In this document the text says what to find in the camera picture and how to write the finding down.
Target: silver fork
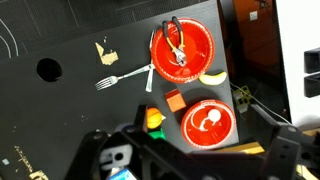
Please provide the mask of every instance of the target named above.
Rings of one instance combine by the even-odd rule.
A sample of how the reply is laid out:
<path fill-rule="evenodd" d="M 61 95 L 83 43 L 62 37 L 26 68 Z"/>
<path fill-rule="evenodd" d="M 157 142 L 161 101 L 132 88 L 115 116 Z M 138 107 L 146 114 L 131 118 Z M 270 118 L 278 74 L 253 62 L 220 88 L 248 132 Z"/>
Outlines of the silver fork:
<path fill-rule="evenodd" d="M 154 36 L 156 35 L 156 32 L 157 32 L 156 30 L 153 30 L 152 34 L 151 34 L 150 44 L 149 44 L 150 53 L 151 53 L 151 48 L 152 48 L 152 41 L 153 41 Z M 150 69 L 149 74 L 148 74 L 147 85 L 146 85 L 147 92 L 152 91 L 152 78 L 153 78 L 153 69 Z"/>
<path fill-rule="evenodd" d="M 107 88 L 107 87 L 110 87 L 110 86 L 116 84 L 120 79 L 127 78 L 127 77 L 130 77 L 130 76 L 136 75 L 136 74 L 140 74 L 140 73 L 149 71 L 150 69 L 154 69 L 154 65 L 153 64 L 148 64 L 146 66 L 143 66 L 142 68 L 139 68 L 139 69 L 137 69 L 137 70 L 135 70 L 135 71 L 133 71 L 131 73 L 128 73 L 126 75 L 123 75 L 123 76 L 119 76 L 119 77 L 110 76 L 110 77 L 107 77 L 107 78 L 102 79 L 101 81 L 97 82 L 96 83 L 96 88 L 99 91 L 101 89 L 104 89 L 104 88 Z"/>

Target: banana slice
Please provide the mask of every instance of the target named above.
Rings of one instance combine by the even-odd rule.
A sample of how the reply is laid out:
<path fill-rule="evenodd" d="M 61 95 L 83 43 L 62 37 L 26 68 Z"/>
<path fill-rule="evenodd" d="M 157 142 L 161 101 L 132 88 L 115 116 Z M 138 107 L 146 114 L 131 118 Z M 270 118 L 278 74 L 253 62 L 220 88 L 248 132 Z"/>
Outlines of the banana slice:
<path fill-rule="evenodd" d="M 227 78 L 227 73 L 226 72 L 221 72 L 216 75 L 208 75 L 208 74 L 203 74 L 199 77 L 199 80 L 206 85 L 219 85 L 223 83 L 223 81 Z"/>

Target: cable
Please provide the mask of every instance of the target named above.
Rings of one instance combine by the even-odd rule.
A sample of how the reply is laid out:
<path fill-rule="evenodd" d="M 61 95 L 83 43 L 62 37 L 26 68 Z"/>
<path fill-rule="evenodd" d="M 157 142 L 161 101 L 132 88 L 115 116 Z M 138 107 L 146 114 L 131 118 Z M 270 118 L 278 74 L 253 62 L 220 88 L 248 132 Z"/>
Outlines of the cable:
<path fill-rule="evenodd" d="M 272 114 L 274 114 L 275 116 L 279 117 L 280 119 L 282 119 L 283 121 L 285 121 L 286 123 L 292 125 L 288 120 L 286 120 L 285 118 L 283 118 L 282 116 L 280 116 L 279 114 L 273 112 L 271 109 L 269 109 L 267 106 L 263 105 L 260 101 L 258 101 L 255 97 L 253 97 L 252 95 L 246 93 L 244 90 L 242 90 L 240 87 L 232 84 L 232 82 L 230 82 L 230 85 L 235 87 L 235 88 L 238 88 L 241 92 L 243 92 L 244 94 L 252 97 L 258 104 L 260 104 L 262 107 L 264 107 L 266 110 L 268 110 L 269 112 L 271 112 Z"/>
<path fill-rule="evenodd" d="M 7 41 L 2 36 L 0 36 L 0 39 L 2 39 L 4 44 L 7 46 L 9 58 L 11 58 L 11 50 L 10 50 L 9 44 L 7 43 Z"/>
<path fill-rule="evenodd" d="M 13 43 L 14 43 L 14 46 L 16 48 L 16 54 L 17 56 L 19 56 L 19 51 L 18 51 L 18 45 L 17 45 L 17 42 L 16 42 L 16 39 L 14 38 L 14 36 L 12 35 L 10 29 L 7 27 L 7 25 L 2 21 L 2 19 L 0 18 L 0 22 L 3 24 L 3 26 L 7 29 L 7 31 L 9 32 L 12 40 L 13 40 Z"/>

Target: black table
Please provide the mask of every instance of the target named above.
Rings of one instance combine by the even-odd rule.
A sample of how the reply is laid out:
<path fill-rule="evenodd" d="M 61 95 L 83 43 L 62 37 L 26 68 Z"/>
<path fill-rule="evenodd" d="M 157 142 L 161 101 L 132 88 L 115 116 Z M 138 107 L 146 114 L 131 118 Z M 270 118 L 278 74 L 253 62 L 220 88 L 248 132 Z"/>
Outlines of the black table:
<path fill-rule="evenodd" d="M 144 73 L 102 91 L 94 86 L 105 77 L 150 63 L 150 32 L 173 15 L 195 18 L 207 26 L 216 48 L 209 72 L 227 71 L 215 0 L 1 62 L 0 159 L 10 162 L 0 165 L 4 178 L 24 179 L 29 175 L 25 165 L 18 162 L 14 146 L 20 146 L 34 171 L 42 170 L 50 179 L 62 179 L 86 133 L 95 129 L 113 132 L 119 124 L 133 122 L 139 104 L 158 107 L 167 117 L 162 127 L 169 142 L 184 152 L 197 150 L 182 138 L 180 120 L 189 107 L 204 99 L 218 99 L 233 108 L 229 79 L 219 86 L 205 86 L 199 81 L 175 85 L 155 73 L 153 92 L 147 93 L 148 73 Z M 119 60 L 111 66 L 102 65 L 95 42 L 116 50 Z M 62 76 L 58 81 L 39 78 L 37 63 L 45 58 L 60 64 Z M 176 87 L 187 108 L 172 113 L 164 95 Z M 237 131 L 225 145 L 236 142 Z"/>

